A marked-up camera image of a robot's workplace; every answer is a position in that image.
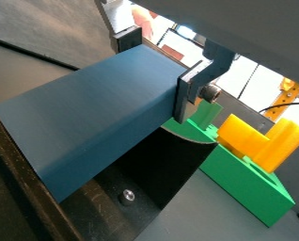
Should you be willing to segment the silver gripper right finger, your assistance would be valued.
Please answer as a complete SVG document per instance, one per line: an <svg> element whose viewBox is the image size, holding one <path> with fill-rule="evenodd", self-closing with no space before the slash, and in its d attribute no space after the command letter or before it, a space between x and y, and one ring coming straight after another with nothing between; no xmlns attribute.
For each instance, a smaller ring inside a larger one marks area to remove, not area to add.
<svg viewBox="0 0 299 241"><path fill-rule="evenodd" d="M230 69L236 53L213 40L205 42L204 56L210 60L205 64L201 60L178 78L174 119L184 123L197 112L202 100L213 103L221 89L213 81Z"/></svg>

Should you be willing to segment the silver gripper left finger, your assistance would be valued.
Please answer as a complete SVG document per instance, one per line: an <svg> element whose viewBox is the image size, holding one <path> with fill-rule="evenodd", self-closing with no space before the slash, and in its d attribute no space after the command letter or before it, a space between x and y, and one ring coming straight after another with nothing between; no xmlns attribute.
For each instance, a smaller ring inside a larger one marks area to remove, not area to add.
<svg viewBox="0 0 299 241"><path fill-rule="evenodd" d="M142 44L142 28L133 25L113 36L114 48L118 53Z"/></svg>

